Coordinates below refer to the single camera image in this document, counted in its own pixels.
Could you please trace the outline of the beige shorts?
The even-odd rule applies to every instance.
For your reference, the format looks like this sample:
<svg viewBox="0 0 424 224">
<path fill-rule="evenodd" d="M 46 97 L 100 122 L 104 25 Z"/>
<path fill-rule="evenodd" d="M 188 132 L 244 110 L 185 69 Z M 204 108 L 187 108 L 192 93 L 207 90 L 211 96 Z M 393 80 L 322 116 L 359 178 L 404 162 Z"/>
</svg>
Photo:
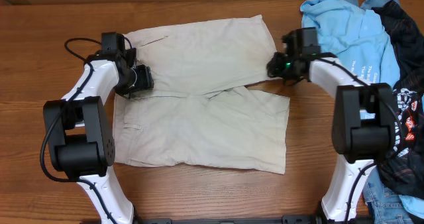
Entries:
<svg viewBox="0 0 424 224">
<path fill-rule="evenodd" d="M 261 15 L 128 33 L 151 90 L 116 97 L 116 160 L 286 171 L 290 99 L 254 90 L 268 79 L 274 40 Z"/>
</svg>

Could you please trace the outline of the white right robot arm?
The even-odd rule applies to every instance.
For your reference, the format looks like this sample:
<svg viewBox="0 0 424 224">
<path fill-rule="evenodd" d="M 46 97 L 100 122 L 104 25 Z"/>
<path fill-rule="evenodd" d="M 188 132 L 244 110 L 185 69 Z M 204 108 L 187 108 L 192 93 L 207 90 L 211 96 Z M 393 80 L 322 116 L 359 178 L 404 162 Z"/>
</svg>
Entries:
<svg viewBox="0 0 424 224">
<path fill-rule="evenodd" d="M 365 182 L 395 145 L 398 120 L 391 87 L 366 82 L 329 53 L 290 57 L 277 52 L 266 69 L 271 78 L 307 80 L 335 100 L 331 139 L 337 163 L 321 210 L 309 222 L 357 223 L 356 206 Z"/>
</svg>

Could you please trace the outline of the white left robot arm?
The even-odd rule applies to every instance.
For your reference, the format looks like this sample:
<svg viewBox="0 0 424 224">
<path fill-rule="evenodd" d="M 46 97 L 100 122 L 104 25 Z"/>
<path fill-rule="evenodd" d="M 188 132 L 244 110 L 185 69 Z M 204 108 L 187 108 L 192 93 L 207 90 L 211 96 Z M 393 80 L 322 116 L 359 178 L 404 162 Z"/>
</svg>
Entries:
<svg viewBox="0 0 424 224">
<path fill-rule="evenodd" d="M 112 91 L 129 98 L 152 86 L 150 69 L 137 63 L 134 48 L 100 52 L 86 58 L 83 74 L 65 96 L 44 104 L 42 171 L 55 182 L 79 185 L 100 223 L 141 223 L 113 168 L 116 148 L 104 104 Z"/>
</svg>

